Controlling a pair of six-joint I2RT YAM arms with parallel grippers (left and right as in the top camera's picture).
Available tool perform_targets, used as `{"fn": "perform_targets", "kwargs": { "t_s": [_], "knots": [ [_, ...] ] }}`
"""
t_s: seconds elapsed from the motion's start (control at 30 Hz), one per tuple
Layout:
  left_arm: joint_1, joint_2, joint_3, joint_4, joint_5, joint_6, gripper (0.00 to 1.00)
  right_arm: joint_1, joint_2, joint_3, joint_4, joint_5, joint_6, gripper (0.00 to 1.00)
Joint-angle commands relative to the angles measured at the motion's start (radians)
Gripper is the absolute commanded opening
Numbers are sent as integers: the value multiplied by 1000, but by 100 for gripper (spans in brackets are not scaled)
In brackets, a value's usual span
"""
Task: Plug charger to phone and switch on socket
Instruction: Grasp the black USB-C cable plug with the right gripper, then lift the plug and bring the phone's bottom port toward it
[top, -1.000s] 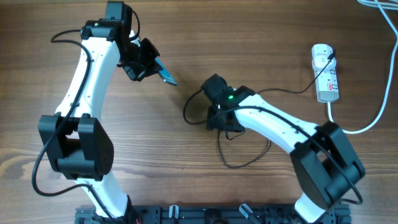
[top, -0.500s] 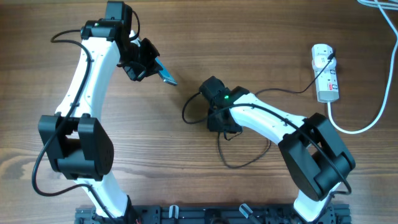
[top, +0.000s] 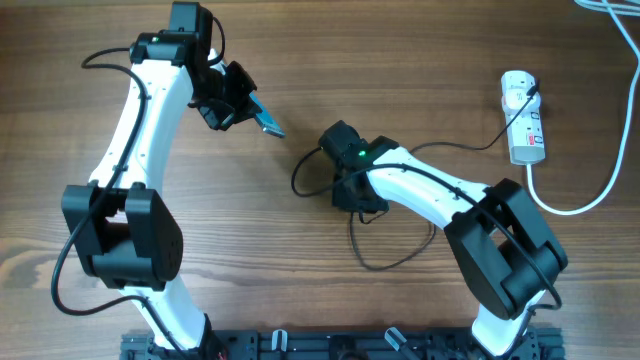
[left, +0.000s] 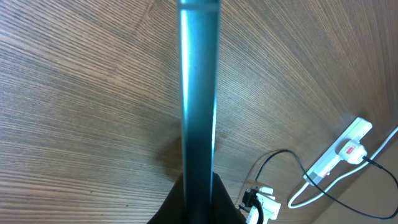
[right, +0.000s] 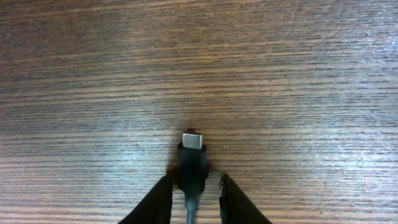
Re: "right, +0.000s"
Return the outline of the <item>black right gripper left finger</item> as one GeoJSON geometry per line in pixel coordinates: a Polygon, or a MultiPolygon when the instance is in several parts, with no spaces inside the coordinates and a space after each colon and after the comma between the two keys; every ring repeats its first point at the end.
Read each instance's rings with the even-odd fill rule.
{"type": "Polygon", "coordinates": [[[170,224],[173,183],[163,176],[119,224],[170,224]]]}

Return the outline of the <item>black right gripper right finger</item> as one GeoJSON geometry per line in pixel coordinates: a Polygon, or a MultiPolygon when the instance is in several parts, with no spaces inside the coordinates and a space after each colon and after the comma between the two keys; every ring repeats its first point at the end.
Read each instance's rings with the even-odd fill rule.
{"type": "Polygon", "coordinates": [[[272,224],[228,174],[222,176],[220,188],[222,224],[272,224]]]}

